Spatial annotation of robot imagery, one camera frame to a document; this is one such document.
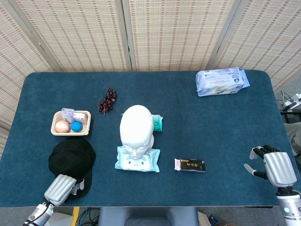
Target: black cap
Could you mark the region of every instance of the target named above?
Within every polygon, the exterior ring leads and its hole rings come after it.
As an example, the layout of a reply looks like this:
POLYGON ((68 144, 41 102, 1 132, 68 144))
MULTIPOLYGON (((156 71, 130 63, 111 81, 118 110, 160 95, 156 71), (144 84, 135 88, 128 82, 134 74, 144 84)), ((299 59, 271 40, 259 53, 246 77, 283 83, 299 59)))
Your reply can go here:
POLYGON ((74 197, 80 198, 90 190, 95 158, 96 154, 89 142, 82 138, 69 138, 54 147, 48 159, 48 167, 56 177, 64 174, 76 179, 77 182, 84 179, 84 189, 77 190, 74 197))

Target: green packet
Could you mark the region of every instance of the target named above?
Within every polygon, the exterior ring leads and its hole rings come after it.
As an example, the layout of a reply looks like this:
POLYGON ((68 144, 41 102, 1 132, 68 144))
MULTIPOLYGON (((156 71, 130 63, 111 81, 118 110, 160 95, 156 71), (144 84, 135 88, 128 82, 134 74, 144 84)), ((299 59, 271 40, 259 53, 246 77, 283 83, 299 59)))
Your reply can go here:
POLYGON ((152 114, 152 119, 154 121, 154 131, 161 132, 163 117, 161 117, 159 114, 152 114))

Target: red grapes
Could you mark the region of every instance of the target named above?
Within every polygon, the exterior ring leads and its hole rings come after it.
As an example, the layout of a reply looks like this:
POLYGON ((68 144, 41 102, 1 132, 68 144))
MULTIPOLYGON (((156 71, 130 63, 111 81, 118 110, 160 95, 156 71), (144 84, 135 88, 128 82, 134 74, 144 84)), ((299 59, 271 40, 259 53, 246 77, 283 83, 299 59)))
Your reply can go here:
POLYGON ((113 103, 117 99, 117 93, 115 90, 109 88, 107 94, 104 96, 103 101, 100 100, 98 103, 98 111, 104 115, 106 112, 113 110, 113 103))

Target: blue tabletop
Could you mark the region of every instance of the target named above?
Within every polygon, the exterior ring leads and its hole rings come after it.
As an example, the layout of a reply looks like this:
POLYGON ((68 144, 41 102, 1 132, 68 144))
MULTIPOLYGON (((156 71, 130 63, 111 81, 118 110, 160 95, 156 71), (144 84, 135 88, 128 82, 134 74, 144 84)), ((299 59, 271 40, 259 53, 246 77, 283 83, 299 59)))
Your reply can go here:
POLYGON ((243 166, 264 171, 262 161, 249 160, 249 154, 252 147, 270 144, 288 152, 298 172, 268 75, 246 71, 250 87, 234 95, 198 97, 195 74, 30 74, 0 161, 0 206, 42 201, 54 180, 48 157, 66 138, 50 133, 53 115, 62 107, 91 112, 85 139, 96 152, 89 193, 68 206, 278 205, 277 189, 243 166), (118 99, 104 116, 97 105, 107 88, 115 89, 118 99), (163 132, 154 132, 159 173, 114 169, 121 114, 132 105, 164 117, 163 132), (175 171, 174 158, 203 159, 206 173, 175 171))

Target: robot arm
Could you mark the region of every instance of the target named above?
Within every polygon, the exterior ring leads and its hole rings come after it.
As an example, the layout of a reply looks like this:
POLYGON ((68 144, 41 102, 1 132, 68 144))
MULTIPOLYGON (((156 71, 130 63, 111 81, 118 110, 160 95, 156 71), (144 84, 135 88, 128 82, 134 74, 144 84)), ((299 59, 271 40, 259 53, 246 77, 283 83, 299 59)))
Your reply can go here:
POLYGON ((51 217, 53 208, 64 203, 70 194, 76 195, 78 189, 84 189, 84 181, 77 183, 72 177, 58 175, 44 193, 43 204, 37 206, 23 226, 44 226, 51 217))
POLYGON ((292 185, 297 181, 292 163, 286 152, 268 145, 258 146, 251 150, 250 159, 261 157, 266 172, 259 172, 244 164, 245 169, 252 175, 267 179, 278 188, 276 193, 285 222, 288 226, 301 225, 301 199, 299 192, 292 185))

